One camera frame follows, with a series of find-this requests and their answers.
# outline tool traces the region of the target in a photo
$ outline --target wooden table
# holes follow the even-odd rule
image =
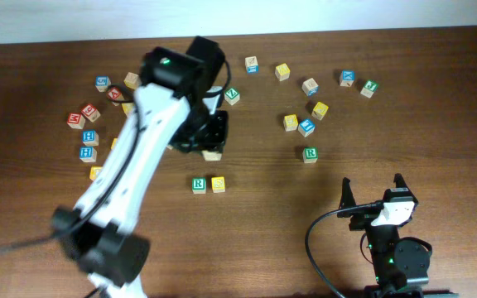
[[[381,199],[400,172],[420,200],[401,229],[434,247],[426,289],[477,297],[477,27],[337,31],[215,37],[241,93],[229,111],[220,162],[166,151],[142,206],[137,233],[152,240],[142,282],[150,296],[291,296],[330,293],[305,254],[309,224],[340,201],[352,180],[358,203]],[[54,209],[72,207],[90,184],[78,158],[81,131],[65,123],[85,103],[102,116],[102,165],[126,117],[94,87],[122,82],[155,46],[186,50],[191,38],[0,46],[0,244],[49,233]],[[256,55],[260,73],[245,73]],[[276,65],[290,79],[278,82]],[[341,88],[342,69],[356,71]],[[318,94],[307,98],[305,79]],[[225,79],[221,71],[219,84]],[[380,84],[367,99],[365,80]],[[308,101],[329,105],[304,138],[282,117],[310,117]],[[303,147],[320,159],[303,164]],[[194,176],[223,175],[223,194],[193,195]],[[348,219],[328,219],[311,238],[325,274],[340,289],[374,284]],[[92,289],[58,243],[0,257],[0,297],[81,297]]]

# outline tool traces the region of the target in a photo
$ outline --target white wall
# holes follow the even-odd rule
[[[477,25],[477,0],[0,0],[0,43]]]

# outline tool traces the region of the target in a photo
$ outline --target wooden block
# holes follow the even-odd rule
[[[213,177],[211,178],[211,184],[213,186],[213,192],[225,192],[225,181],[224,177]]]
[[[111,83],[112,82],[109,80],[109,77],[107,77],[107,76],[98,76],[95,79],[95,87],[97,87],[97,90],[99,92],[104,92],[104,91],[108,90],[108,86]]]
[[[299,123],[299,128],[297,131],[299,131],[303,137],[308,137],[308,135],[314,132],[315,127],[316,126],[310,119],[305,119],[305,121]]]
[[[329,106],[322,102],[318,102],[312,110],[312,117],[321,120],[327,114],[327,110],[329,110]]]
[[[100,113],[97,108],[91,104],[88,104],[82,109],[82,114],[91,122],[95,122],[95,120],[100,117]]]
[[[126,75],[126,78],[124,78],[124,84],[131,88],[131,89],[137,89],[139,85],[141,85],[141,80],[139,79],[139,75],[134,74],[134,73],[128,73]]]
[[[70,113],[70,116],[67,118],[67,124],[72,128],[82,129],[85,123],[86,119],[79,113]]]
[[[246,58],[246,72],[256,74],[258,72],[258,62],[256,56]]]
[[[202,150],[202,156],[205,161],[220,161],[222,159],[222,153],[215,151]]]
[[[96,131],[84,131],[82,132],[82,142],[86,146],[98,146],[99,135]]]
[[[124,100],[123,94],[117,87],[111,88],[107,93],[107,96],[111,100]],[[120,103],[112,102],[113,105],[118,106]]]
[[[373,96],[375,91],[377,91],[377,88],[378,84],[376,82],[373,82],[372,80],[369,80],[367,83],[365,83],[360,94],[371,99],[371,96]]]
[[[305,92],[306,96],[311,96],[312,94],[318,92],[318,84],[314,81],[314,79],[308,79],[305,82],[303,82],[303,85],[301,88],[303,89],[303,92]]]
[[[192,192],[194,194],[205,194],[207,191],[207,184],[205,178],[193,178],[192,179]]]
[[[97,161],[97,151],[93,147],[81,147],[80,148],[80,159],[83,162],[96,162]]]
[[[229,88],[228,91],[224,93],[224,99],[229,104],[234,105],[240,100],[240,93],[235,88]]]
[[[318,161],[318,149],[316,147],[305,148],[305,150],[303,150],[303,161],[305,163]]]
[[[290,69],[286,63],[283,63],[275,68],[275,76],[279,81],[290,78]]]
[[[287,115],[285,116],[285,121],[283,122],[285,125],[285,131],[291,132],[297,129],[297,116],[294,115]]]
[[[340,86],[350,87],[354,83],[354,71],[342,70],[340,74]]]
[[[133,110],[133,103],[121,103],[121,106],[123,107],[123,111],[126,114],[126,117],[128,117],[128,115],[130,115],[130,112],[132,112]]]
[[[91,170],[89,170],[89,178],[92,181],[95,181],[95,179],[97,179],[97,176],[100,174],[102,170],[103,170],[102,166],[92,166]]]

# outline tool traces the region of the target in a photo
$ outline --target black wire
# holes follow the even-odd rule
[[[373,265],[373,262],[371,262],[368,259],[368,257],[364,253],[364,249],[362,248],[362,244],[364,244],[364,239],[365,239],[366,236],[367,236],[367,234],[364,233],[364,235],[362,235],[362,238],[360,239],[360,252],[362,253],[362,256],[364,256],[365,261],[367,261],[367,262],[369,262],[369,264]]]
[[[314,258],[312,257],[311,249],[309,248],[308,240],[309,237],[311,236],[312,229],[316,224],[318,224],[321,220],[333,215],[333,214],[338,214],[341,212],[349,212],[349,211],[355,211],[355,210],[360,210],[360,209],[367,209],[367,208],[376,208],[378,206],[377,203],[370,203],[370,204],[362,204],[354,207],[348,207],[348,208],[343,208],[343,209],[337,209],[333,210],[330,212],[327,212],[326,214],[321,215],[319,218],[317,218],[315,221],[312,222],[311,226],[306,230],[306,235],[305,235],[305,250],[306,250],[306,255],[308,256],[308,259],[311,261],[312,266],[314,269],[316,269],[316,272],[318,275],[321,277],[323,282],[330,288],[331,291],[333,291],[339,298],[345,298],[345,296],[340,293],[336,289],[336,287],[329,281],[329,279],[323,274],[323,271],[320,269],[320,267],[316,264],[316,261],[314,261]]]
[[[84,298],[91,298],[93,295],[97,294],[98,291],[102,290],[101,288],[95,288],[93,291],[91,291],[88,295],[84,296]]]
[[[224,60],[224,63],[225,63],[225,68],[228,70],[228,78],[225,80],[224,87],[222,87],[222,90],[220,91],[205,93],[204,95],[205,99],[215,97],[219,94],[223,94],[225,90],[229,87],[229,83],[231,82],[231,68],[229,67],[229,62],[227,60]]]
[[[132,148],[130,149],[130,152],[128,153],[128,156],[127,156],[126,160],[124,161],[123,165],[121,166],[121,169],[119,170],[119,172],[117,173],[117,175],[113,179],[113,182],[108,186],[108,188],[103,193],[103,195],[101,195],[100,198],[96,201],[93,208],[82,219],[80,219],[78,222],[73,224],[71,227],[67,228],[64,231],[59,231],[59,232],[52,233],[51,235],[48,235],[48,236],[33,238],[33,239],[28,239],[28,240],[23,240],[23,241],[19,241],[19,242],[15,242],[15,243],[2,245],[2,246],[0,246],[0,254],[9,253],[9,252],[16,251],[18,249],[28,248],[28,247],[32,247],[32,246],[36,246],[36,245],[42,245],[42,244],[48,243],[52,240],[56,240],[56,239],[62,238],[64,236],[67,236],[69,234],[72,234],[73,232],[75,232],[79,228],[82,228],[82,226],[85,223],[87,223],[88,220],[91,219],[97,213],[97,211],[99,211],[99,209],[104,205],[104,203],[106,203],[106,201],[108,200],[108,197],[111,195],[112,191],[115,189],[115,186],[117,186],[117,183],[121,180],[121,176],[123,175],[124,171],[128,167],[128,164],[132,160],[133,153],[135,152],[136,147],[137,147],[137,142],[139,141],[139,132],[141,130],[141,123],[142,123],[142,116],[141,116],[141,113],[139,113],[139,108],[137,106],[137,103],[133,100],[133,95],[131,95],[125,88],[122,88],[122,86],[115,85],[115,84],[109,85],[107,92],[112,87],[118,87],[118,88],[121,87],[120,88],[121,93],[123,93],[123,95],[127,95],[129,97],[129,99],[126,100],[126,101],[114,101],[112,99],[110,99],[110,100],[114,101],[114,102],[134,103],[135,104],[134,112],[137,114],[137,119],[136,119],[137,133],[135,134],[135,137],[133,138]]]

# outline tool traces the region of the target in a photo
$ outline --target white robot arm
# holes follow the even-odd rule
[[[187,55],[162,48],[147,54],[142,86],[133,94],[136,108],[103,170],[72,210],[55,211],[51,225],[65,255],[104,295],[146,297],[139,273],[150,243],[132,231],[167,144],[180,151],[222,151],[227,113],[216,108],[225,86],[209,88],[223,63],[218,45],[201,37]]]

